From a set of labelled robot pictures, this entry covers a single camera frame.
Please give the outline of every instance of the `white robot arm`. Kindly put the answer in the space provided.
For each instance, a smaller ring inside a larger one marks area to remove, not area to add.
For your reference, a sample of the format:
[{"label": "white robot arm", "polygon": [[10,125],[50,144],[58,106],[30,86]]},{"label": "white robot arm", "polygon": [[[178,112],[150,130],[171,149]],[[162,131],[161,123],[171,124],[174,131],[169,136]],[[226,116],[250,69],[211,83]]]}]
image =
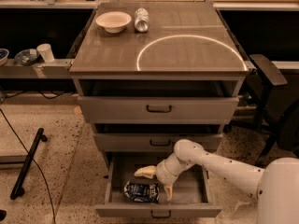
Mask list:
[{"label": "white robot arm", "polygon": [[208,153],[190,140],[177,141],[172,153],[157,167],[149,166],[135,176],[157,179],[164,184],[168,201],[178,176],[195,164],[222,176],[249,196],[258,199],[257,224],[297,224],[299,221],[299,160],[282,158],[265,169]]}]

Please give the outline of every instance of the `white cup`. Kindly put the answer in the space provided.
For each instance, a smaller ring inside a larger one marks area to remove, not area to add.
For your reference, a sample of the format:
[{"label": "white cup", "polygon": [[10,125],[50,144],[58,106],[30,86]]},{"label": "white cup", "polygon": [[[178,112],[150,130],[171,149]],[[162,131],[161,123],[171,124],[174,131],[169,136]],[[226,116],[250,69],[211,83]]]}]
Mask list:
[{"label": "white cup", "polygon": [[36,49],[40,53],[41,57],[44,59],[45,63],[54,62],[55,58],[53,56],[53,52],[50,47],[50,44],[47,43],[41,44]]}]

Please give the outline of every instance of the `chair armrest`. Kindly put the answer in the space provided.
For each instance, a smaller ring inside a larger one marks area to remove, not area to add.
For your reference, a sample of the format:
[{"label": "chair armrest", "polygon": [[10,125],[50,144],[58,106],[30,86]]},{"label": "chair armrest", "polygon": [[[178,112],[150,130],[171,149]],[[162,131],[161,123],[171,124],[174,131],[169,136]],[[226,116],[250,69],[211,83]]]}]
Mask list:
[{"label": "chair armrest", "polygon": [[288,84],[286,78],[279,69],[262,54],[253,54],[249,56],[252,63],[258,70],[262,80],[271,86],[283,86]]}]

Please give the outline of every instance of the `can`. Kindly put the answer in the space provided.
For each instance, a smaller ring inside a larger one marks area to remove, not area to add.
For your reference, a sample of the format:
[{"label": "can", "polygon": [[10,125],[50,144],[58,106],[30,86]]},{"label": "can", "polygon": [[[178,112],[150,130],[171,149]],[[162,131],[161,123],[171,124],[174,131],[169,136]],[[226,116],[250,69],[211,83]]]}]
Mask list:
[{"label": "can", "polygon": [[135,12],[135,29],[140,33],[145,33],[150,27],[149,13],[144,8],[139,8]]}]

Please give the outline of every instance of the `concrete floor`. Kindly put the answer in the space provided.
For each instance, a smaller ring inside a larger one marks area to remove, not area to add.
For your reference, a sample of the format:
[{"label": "concrete floor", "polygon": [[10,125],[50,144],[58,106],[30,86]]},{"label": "concrete floor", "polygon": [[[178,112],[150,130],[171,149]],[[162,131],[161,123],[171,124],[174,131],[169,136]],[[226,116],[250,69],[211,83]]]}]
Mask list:
[{"label": "concrete floor", "polygon": [[[77,96],[64,94],[45,99],[40,94],[22,94],[0,105],[7,119],[30,148],[36,131],[44,128],[47,143],[40,143],[35,160],[50,189],[57,224],[77,223],[200,223],[253,224],[257,202],[218,176],[209,174],[214,204],[222,206],[216,218],[107,218],[99,217],[94,206],[104,202],[106,165],[93,141],[93,131],[85,123]],[[25,151],[0,114],[0,155],[23,155]],[[255,132],[233,128],[223,135],[217,154],[253,164],[263,147]],[[274,147],[267,163],[278,157],[292,157]],[[32,163],[23,183],[25,194],[16,200],[9,196],[20,172],[20,165],[0,166],[0,209],[7,210],[1,223],[52,224],[53,214],[45,182]]]}]

